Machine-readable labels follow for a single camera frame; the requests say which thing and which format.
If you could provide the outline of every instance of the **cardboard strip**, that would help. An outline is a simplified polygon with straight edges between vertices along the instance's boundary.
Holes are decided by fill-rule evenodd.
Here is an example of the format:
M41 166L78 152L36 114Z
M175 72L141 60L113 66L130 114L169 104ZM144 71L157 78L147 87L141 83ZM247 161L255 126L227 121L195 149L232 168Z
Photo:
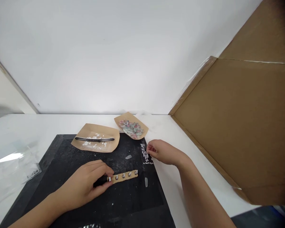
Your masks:
M132 171L129 171L129 172L113 175L113 178L111 178L111 181L112 181L113 184L115 184L115 183L118 183L118 182L122 182L122 181L126 181L126 180L129 180L129 179L133 179L135 177L138 177L138 172L135 175L136 171L137 170L132 170Z

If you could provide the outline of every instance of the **brown paper tray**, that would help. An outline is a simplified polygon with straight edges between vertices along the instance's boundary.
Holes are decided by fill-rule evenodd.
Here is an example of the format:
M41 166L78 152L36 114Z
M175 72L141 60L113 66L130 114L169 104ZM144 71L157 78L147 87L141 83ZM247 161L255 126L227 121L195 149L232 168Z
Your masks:
M146 125L144 125L143 124L143 122L141 122L139 119L137 119L134 115L132 115L131 113L129 113L129 112L126 112L126 113L124 113L124 114L122 114L122 115L120 115L120 116L118 116L118 117L116 117L116 118L114 118L114 120L115 120L115 123L117 124L117 126L122 130L122 128L119 126L119 121L121 121L121 120L123 120L123 119L125 119L125 120L129 120L130 122L137 122L137 123L139 123L139 125L140 125L140 127L143 129L143 133L142 133L142 135L140 136L140 138L138 138L138 139L135 139L135 140L140 140L140 139L142 139L142 138L144 138L145 136L146 136L146 134L147 134L147 132L148 132L148 130L149 130L149 128L146 126Z
M86 123L83 128L78 132L76 137L93 137L96 134L100 134L102 138L114 138L114 141L106 142L106 146L101 142L91 142L90 145L83 145L84 141L73 139L71 144L80 149L80 150L88 150L93 152L102 152L102 153L110 153L113 152L118 143L119 143L119 130L115 128L105 127L102 125Z

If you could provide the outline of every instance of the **white table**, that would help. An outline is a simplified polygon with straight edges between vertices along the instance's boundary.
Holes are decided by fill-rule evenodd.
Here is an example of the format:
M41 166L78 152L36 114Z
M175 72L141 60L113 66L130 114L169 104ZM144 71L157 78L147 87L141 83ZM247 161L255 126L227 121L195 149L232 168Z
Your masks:
M77 134L85 123L118 129L114 122L116 116L10 114L0 119L0 143L2 143L2 136L13 135L17 135L23 143L37 142L37 156L40 160L57 134ZM139 119L149 127L145 137L147 142L152 139L162 139L185 152L193 160L230 217L258 207L245 202L233 191L170 116L144 115L139 116ZM9 143L12 138L6 138L4 141ZM10 151L0 152L0 158L9 153ZM156 159L153 160L176 227L190 227L177 168L165 165ZM21 189L0 203L0 223L20 191Z

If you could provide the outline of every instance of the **person's left hand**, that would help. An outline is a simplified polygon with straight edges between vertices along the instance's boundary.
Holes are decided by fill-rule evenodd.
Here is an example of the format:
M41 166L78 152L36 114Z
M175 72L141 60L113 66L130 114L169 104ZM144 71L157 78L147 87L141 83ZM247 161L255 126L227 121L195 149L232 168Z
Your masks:
M93 187L93 184L103 175L113 177L114 171L102 160L90 161L73 173L73 175L53 194L57 203L70 211L90 202L104 193L112 185L108 181L101 186Z

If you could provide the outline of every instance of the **finger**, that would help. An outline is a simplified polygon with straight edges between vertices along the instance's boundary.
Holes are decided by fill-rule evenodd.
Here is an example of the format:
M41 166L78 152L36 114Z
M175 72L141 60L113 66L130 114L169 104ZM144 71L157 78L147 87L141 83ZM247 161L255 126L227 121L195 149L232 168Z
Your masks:
M147 150L147 153L150 154L153 158L158 158L158 153L151 151L151 150Z
M101 195L102 193L104 193L108 189L108 187L110 187L112 184L113 184L112 181L108 181L104 183L103 185L93 188L92 191L89 193L90 200L93 200L99 195Z
M110 167L107 166L106 163L102 162L102 163L96 163L96 164L93 164L93 165L89 165L87 166L85 169L90 173L90 172L93 172L94 170L96 170L97 168L101 167L101 166L106 166L106 171L105 173L108 175L113 175L114 174L114 171L113 169L111 169Z
M147 150L150 150L152 147L154 148L154 142L156 139L151 140L147 145Z
M89 166L97 163L102 163L102 160L96 160L96 161L89 161L88 163L84 164L84 166Z
M95 181L97 181L97 179L102 177L104 174L112 175L112 172L113 170L109 166L100 166L90 173L89 180L91 181L91 183L95 183Z

